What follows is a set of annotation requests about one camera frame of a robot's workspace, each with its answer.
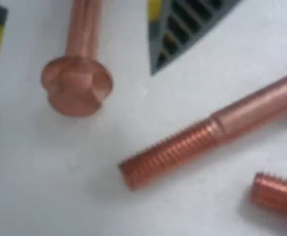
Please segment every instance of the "white table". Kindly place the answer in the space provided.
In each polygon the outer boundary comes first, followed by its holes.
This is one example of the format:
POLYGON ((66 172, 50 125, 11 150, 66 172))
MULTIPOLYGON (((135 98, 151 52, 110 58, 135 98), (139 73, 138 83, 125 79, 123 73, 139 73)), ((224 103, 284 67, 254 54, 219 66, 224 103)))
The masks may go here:
POLYGON ((243 0, 151 77, 146 1, 103 0, 103 110, 51 109, 40 72, 62 55, 71 0, 2 0, 0 236, 287 236, 287 218, 247 203, 257 171, 287 177, 287 116, 138 192, 117 164, 287 74, 287 0, 243 0))

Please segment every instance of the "copper bolt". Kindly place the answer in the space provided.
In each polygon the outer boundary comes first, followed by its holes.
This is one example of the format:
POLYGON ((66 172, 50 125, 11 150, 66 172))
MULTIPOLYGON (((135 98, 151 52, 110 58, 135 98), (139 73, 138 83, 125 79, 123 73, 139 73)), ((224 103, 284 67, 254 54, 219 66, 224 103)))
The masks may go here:
POLYGON ((113 87, 109 71, 93 59, 98 48, 100 3, 73 0, 66 55, 49 62, 42 72, 51 105, 64 115, 92 115, 113 87))
POLYGON ((124 161, 131 189, 231 141, 287 111, 287 77, 213 113, 207 119, 124 161))
POLYGON ((287 180, 257 173, 251 190, 251 201, 287 213, 287 180))

